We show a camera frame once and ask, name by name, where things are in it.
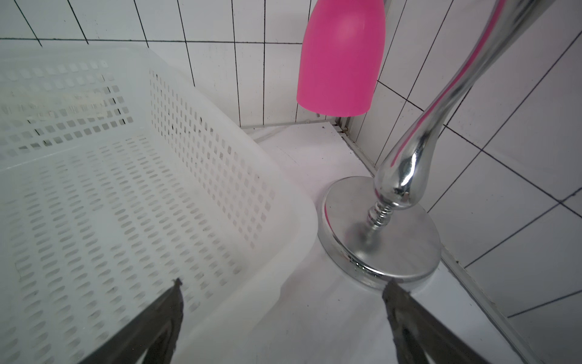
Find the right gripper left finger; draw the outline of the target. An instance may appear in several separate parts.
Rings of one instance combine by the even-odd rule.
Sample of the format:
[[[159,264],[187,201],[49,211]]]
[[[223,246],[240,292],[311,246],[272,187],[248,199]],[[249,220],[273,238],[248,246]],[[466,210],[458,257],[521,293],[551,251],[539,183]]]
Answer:
[[[170,363],[183,322],[182,281],[124,326],[82,363]]]

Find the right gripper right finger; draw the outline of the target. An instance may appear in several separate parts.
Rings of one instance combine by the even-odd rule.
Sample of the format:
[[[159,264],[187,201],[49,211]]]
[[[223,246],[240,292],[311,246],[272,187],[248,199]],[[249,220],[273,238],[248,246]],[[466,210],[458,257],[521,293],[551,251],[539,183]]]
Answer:
[[[386,284],[382,299],[399,363],[487,362],[396,282]]]

